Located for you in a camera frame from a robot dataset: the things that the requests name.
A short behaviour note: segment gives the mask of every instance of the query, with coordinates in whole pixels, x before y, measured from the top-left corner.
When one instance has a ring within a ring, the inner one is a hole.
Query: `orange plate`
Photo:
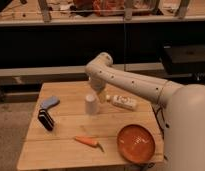
[[[140,125],[127,125],[117,136],[117,146],[123,157],[133,163],[147,163],[155,152],[151,133]]]

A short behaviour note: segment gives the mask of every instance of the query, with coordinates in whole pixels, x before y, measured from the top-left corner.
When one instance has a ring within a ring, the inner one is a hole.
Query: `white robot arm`
[[[102,91],[107,82],[165,107],[171,95],[183,86],[165,79],[115,70],[111,68],[112,64],[111,56],[103,52],[86,66],[95,91]]]
[[[90,85],[101,92],[110,83],[164,108],[164,171],[205,171],[205,86],[118,71],[112,64],[105,52],[89,62]]]

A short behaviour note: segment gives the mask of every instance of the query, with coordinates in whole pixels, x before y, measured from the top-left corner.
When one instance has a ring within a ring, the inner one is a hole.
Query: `small box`
[[[205,45],[166,46],[161,60],[168,74],[205,73]]]

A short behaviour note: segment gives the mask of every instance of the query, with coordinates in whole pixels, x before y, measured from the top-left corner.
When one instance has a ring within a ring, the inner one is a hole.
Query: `toy carrot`
[[[82,137],[82,136],[75,136],[74,139],[80,143],[83,143],[83,144],[86,144],[86,145],[89,145],[91,147],[99,147],[100,150],[102,152],[104,152],[104,149],[103,147],[101,146],[101,144],[95,140],[94,138],[90,138],[90,137]]]

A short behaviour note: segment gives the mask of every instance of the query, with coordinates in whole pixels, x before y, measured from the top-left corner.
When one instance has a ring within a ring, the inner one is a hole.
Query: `wooden table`
[[[28,129],[18,162],[18,170],[76,168],[129,164],[118,152],[116,136],[128,124],[146,127],[156,143],[155,155],[150,162],[163,161],[163,139],[148,101],[107,85],[108,94],[136,98],[136,111],[115,107],[109,103],[100,104],[99,114],[87,115],[84,97],[92,92],[87,82],[45,83],[42,86],[37,105]],[[47,132],[37,120],[40,103],[55,95],[60,104],[49,110],[55,120],[53,132]],[[73,140],[74,136],[95,137],[103,146],[91,148]]]

